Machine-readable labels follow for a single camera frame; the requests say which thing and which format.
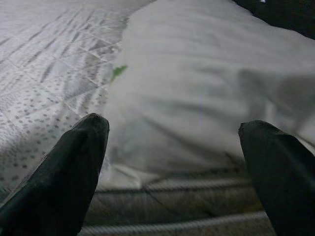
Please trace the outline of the white pillow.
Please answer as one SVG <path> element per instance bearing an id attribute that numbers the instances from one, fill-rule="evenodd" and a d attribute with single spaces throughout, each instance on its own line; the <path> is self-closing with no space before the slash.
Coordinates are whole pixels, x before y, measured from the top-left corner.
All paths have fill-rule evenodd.
<path id="1" fill-rule="evenodd" d="M 241 123 L 263 120 L 315 151 L 315 39 L 233 0 L 156 0 L 133 13 L 114 66 L 99 185 L 141 188 L 244 163 Z"/>

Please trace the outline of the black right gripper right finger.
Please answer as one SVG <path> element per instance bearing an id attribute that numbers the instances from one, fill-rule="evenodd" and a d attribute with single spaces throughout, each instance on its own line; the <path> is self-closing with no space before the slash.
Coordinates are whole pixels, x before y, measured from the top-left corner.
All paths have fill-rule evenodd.
<path id="1" fill-rule="evenodd" d="M 296 137 L 254 120 L 238 135 L 253 187 L 278 236 L 315 236 L 315 155 Z"/>

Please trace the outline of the white quilted mattress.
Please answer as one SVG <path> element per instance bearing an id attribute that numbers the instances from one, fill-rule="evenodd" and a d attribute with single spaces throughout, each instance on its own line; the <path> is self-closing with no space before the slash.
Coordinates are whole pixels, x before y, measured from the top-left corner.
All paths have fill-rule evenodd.
<path id="1" fill-rule="evenodd" d="M 0 0 L 0 202 L 102 113 L 132 13 L 155 0 Z M 96 191 L 78 236 L 276 236 L 241 168 Z"/>

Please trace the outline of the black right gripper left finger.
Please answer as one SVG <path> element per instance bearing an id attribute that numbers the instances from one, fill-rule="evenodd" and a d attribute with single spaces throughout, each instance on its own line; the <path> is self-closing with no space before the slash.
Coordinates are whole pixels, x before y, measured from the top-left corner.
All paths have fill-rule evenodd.
<path id="1" fill-rule="evenodd" d="M 66 131 L 0 203 L 0 236 L 77 236 L 95 193 L 109 121 L 91 113 Z"/>

